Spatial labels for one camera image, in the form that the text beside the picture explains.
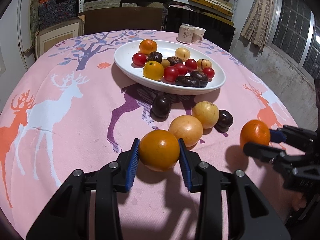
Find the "right hand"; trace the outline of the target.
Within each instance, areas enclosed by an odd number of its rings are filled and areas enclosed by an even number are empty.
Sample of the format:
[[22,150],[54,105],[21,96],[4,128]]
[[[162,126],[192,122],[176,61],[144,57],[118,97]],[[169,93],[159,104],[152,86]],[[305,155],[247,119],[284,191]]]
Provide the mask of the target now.
[[305,197],[303,196],[302,193],[296,192],[292,198],[292,208],[295,211],[298,211],[299,209],[304,209],[305,207],[306,207]]

